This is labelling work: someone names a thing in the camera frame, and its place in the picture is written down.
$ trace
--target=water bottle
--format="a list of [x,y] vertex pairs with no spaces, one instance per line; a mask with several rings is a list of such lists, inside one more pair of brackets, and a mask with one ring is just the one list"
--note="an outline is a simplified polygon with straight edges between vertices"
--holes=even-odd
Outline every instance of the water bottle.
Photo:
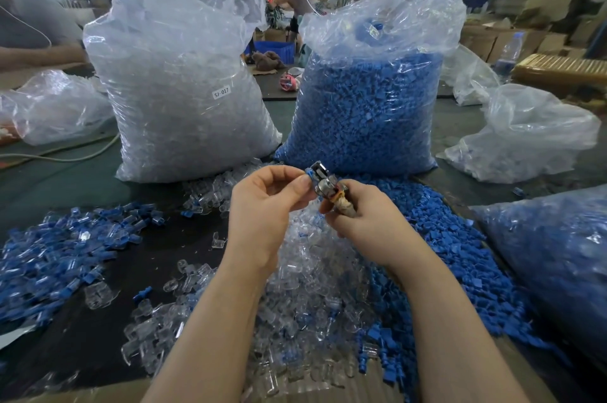
[[508,82],[510,72],[517,63],[518,55],[521,54],[524,35],[524,32],[515,32],[512,40],[504,47],[500,58],[495,63],[494,71],[504,84]]

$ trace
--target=blue crate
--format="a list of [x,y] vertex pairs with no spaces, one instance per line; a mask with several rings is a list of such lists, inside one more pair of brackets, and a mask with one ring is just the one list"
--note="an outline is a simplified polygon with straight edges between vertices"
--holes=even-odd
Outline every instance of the blue crate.
[[[280,60],[284,64],[293,64],[295,62],[295,42],[255,42],[255,48],[260,53],[274,52],[280,56]],[[245,50],[245,54],[251,53],[249,46]]]

